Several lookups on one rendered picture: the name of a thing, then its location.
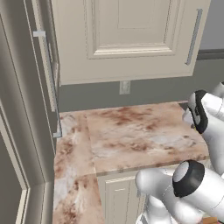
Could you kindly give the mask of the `grey fridge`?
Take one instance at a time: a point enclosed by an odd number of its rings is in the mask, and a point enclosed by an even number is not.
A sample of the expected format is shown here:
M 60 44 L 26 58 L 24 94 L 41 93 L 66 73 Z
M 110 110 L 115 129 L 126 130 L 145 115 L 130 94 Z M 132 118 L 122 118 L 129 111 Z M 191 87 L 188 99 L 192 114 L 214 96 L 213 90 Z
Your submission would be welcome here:
M 49 0 L 0 0 L 0 156 L 9 153 L 17 181 L 0 199 L 16 215 L 6 224 L 53 224 L 56 113 L 43 42 L 55 42 Z M 60 65 L 51 60 L 55 86 Z

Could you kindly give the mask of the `white wall socket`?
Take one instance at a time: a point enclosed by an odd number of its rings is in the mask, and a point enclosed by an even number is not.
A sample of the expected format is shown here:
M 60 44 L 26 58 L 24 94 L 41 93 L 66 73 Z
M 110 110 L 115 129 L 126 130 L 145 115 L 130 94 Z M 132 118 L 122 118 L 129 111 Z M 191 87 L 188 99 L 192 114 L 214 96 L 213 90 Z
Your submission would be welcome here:
M 124 80 L 120 82 L 120 95 L 128 95 L 130 93 L 130 81 Z

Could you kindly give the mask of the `cream wall cupboard door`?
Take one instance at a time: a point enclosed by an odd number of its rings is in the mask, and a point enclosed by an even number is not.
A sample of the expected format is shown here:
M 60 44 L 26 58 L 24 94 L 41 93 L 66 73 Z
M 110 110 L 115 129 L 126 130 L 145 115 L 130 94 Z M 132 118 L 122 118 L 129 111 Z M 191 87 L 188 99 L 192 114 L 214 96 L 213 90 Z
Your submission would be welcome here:
M 193 74 L 211 0 L 52 0 L 63 85 Z M 186 59 L 203 9 L 192 61 Z

